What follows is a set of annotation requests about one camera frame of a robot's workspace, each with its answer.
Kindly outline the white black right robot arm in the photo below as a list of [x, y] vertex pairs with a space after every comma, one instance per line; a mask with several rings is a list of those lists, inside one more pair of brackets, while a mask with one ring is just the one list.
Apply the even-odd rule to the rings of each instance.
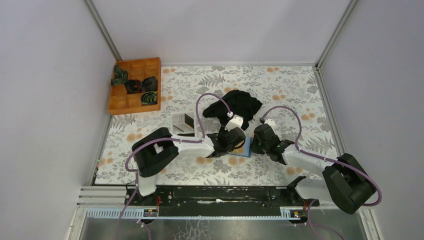
[[271, 126], [264, 123], [254, 129], [251, 146], [255, 154], [267, 155], [272, 161], [301, 168], [317, 175], [318, 179], [304, 177], [292, 181], [287, 201], [293, 206], [305, 200], [333, 202], [347, 214], [354, 214], [377, 192], [356, 158], [348, 153], [335, 162], [316, 152], [306, 152], [291, 140], [281, 140]]

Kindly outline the blue leather card holder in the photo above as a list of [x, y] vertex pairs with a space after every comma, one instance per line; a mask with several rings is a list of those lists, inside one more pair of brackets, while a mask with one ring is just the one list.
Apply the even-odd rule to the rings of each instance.
[[253, 142], [252, 137], [246, 137], [243, 144], [237, 146], [229, 155], [250, 158], [252, 155], [251, 144]]

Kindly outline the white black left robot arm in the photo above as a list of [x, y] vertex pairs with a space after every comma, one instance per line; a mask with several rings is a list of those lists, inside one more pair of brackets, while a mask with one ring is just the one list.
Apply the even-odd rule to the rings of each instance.
[[132, 146], [129, 158], [136, 163], [136, 199], [144, 206], [154, 202], [157, 174], [175, 158], [219, 158], [235, 150], [245, 140], [246, 136], [239, 127], [204, 137], [172, 135], [166, 127], [155, 130]]

